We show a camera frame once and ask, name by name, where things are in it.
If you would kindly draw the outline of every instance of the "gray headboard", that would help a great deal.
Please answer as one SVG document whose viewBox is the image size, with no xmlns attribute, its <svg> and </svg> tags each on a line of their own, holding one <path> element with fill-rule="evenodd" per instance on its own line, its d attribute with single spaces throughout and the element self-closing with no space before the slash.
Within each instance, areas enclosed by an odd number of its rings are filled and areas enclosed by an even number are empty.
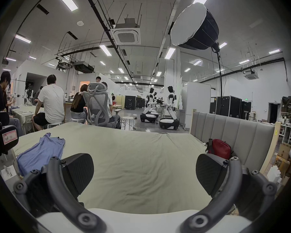
<svg viewBox="0 0 291 233">
<path fill-rule="evenodd" d="M 271 145 L 274 126 L 244 119 L 193 112 L 190 133 L 202 142 L 209 138 L 229 144 L 241 163 L 260 170 Z"/>
</svg>

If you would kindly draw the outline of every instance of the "light stand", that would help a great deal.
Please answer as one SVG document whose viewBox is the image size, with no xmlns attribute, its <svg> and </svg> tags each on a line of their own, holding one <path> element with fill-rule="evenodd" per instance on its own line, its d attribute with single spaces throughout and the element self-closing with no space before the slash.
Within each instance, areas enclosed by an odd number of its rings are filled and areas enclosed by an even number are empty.
<svg viewBox="0 0 291 233">
<path fill-rule="evenodd" d="M 219 106 L 219 115 L 221 115 L 221 103 L 222 103 L 222 73 L 221 73 L 221 66 L 220 66 L 220 47 L 219 44 L 216 42 L 211 46 L 213 52 L 217 54 L 218 63 L 219 63 L 219 74 L 220 74 L 220 86 L 221 86 L 221 96 L 220 96 L 220 106 Z"/>
</svg>

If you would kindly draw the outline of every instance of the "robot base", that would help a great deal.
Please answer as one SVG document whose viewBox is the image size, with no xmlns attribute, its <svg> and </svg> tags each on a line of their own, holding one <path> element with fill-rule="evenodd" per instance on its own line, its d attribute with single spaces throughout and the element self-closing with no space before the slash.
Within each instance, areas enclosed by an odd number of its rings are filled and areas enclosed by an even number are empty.
<svg viewBox="0 0 291 233">
<path fill-rule="evenodd" d="M 159 120 L 159 126 L 164 130 L 177 130 L 179 126 L 179 120 L 177 119 L 172 119 L 172 118 L 162 118 Z"/>
<path fill-rule="evenodd" d="M 141 122 L 151 122 L 151 123 L 155 123 L 156 121 L 156 116 L 152 115 L 152 114 L 140 114 L 140 120 Z"/>
</svg>

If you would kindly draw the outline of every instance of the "softbox light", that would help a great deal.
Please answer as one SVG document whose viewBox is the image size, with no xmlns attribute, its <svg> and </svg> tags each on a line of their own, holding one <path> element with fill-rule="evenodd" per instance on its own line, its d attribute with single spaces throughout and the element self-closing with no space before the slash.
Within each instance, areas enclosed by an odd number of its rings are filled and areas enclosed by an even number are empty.
<svg viewBox="0 0 291 233">
<path fill-rule="evenodd" d="M 170 37 L 173 45 L 193 50 L 217 47 L 219 28 L 213 16 L 202 3 L 186 7 L 176 19 Z"/>
</svg>

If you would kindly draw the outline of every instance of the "black shorts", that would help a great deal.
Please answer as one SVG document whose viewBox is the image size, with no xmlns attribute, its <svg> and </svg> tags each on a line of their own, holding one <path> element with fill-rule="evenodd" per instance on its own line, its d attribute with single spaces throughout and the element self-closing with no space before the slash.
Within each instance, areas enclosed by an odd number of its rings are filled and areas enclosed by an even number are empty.
<svg viewBox="0 0 291 233">
<path fill-rule="evenodd" d="M 40 125 L 40 126 L 44 126 L 47 124 L 50 124 L 46 119 L 45 119 L 45 113 L 44 112 L 40 112 L 37 115 L 35 115 L 33 117 L 33 120 L 36 124 Z"/>
</svg>

